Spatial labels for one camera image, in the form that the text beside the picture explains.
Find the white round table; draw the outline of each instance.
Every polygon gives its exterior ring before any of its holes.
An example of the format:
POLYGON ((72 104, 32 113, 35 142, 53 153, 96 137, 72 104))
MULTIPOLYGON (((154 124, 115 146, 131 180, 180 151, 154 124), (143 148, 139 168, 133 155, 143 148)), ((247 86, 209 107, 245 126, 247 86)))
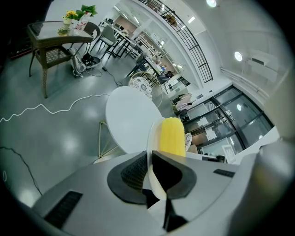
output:
POLYGON ((136 88, 117 88, 106 103, 107 126, 114 141, 126 153, 147 149, 150 128, 161 117, 156 105, 136 88))

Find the person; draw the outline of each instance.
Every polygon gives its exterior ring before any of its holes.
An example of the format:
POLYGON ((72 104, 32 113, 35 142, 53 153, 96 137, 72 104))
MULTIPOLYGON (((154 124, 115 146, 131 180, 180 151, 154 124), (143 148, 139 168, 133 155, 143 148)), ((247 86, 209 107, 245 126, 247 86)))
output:
POLYGON ((167 67, 166 65, 162 66, 162 71, 163 72, 166 72, 166 67, 167 67))
POLYGON ((159 76, 157 79, 159 80, 160 84, 165 83, 166 81, 170 80, 173 77, 171 71, 168 71, 166 74, 159 76))

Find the window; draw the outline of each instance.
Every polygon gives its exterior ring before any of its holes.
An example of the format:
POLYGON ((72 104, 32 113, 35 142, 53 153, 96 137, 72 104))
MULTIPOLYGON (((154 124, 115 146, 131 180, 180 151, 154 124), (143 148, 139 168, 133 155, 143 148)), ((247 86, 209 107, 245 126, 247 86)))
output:
POLYGON ((225 92, 223 92, 221 95, 217 95, 216 99, 221 103, 225 103, 227 101, 230 101, 231 99, 237 97, 240 94, 239 91, 237 91, 234 88, 231 88, 229 90, 226 90, 225 92))
POLYGON ((188 110, 189 119, 201 116, 215 107, 216 106, 212 101, 201 103, 200 105, 188 110))
POLYGON ((227 104, 225 108, 231 113, 240 127, 251 122, 260 113, 254 103, 244 95, 227 104))
POLYGON ((242 129, 250 146, 266 135, 269 130, 271 130, 271 125, 263 116, 250 122, 242 129))
POLYGON ((188 117, 183 125, 198 152, 223 155, 230 163, 273 128, 264 112, 233 86, 189 109, 188 117))
POLYGON ((228 138, 224 138, 218 142, 202 147, 201 152, 204 155, 206 154, 209 156, 226 156, 224 152, 224 147, 228 147, 229 145, 232 147, 234 154, 238 154, 243 150, 237 136, 232 135, 228 138))

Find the yellow object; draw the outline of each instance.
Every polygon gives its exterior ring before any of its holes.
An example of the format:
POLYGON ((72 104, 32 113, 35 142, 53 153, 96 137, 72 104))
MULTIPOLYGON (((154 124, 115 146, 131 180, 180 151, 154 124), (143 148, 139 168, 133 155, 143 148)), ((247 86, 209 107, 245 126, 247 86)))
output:
POLYGON ((185 134, 178 118, 167 118, 162 122, 160 151, 185 157, 185 134))

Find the wicker table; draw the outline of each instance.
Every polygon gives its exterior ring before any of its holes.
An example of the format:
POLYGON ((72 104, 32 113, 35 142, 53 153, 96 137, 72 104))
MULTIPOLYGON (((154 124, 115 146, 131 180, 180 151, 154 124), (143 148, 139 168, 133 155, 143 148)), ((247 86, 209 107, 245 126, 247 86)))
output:
POLYGON ((32 46, 29 76, 31 76, 31 66, 36 56, 43 69, 42 91, 44 97, 47 98, 47 70, 52 66, 70 60, 72 56, 62 47, 62 44, 75 42, 88 43, 93 40, 93 36, 85 31, 81 31, 76 35, 71 26, 65 25, 61 21, 32 23, 28 25, 27 32, 32 46))

